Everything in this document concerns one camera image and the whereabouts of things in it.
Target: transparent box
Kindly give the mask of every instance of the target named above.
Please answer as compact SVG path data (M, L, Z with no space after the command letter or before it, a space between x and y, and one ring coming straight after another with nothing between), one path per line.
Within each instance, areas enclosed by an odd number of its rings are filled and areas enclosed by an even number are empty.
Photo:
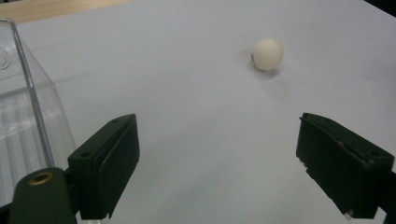
M75 149L54 83L21 43L15 23L0 19L0 206L12 202L25 175L67 168Z

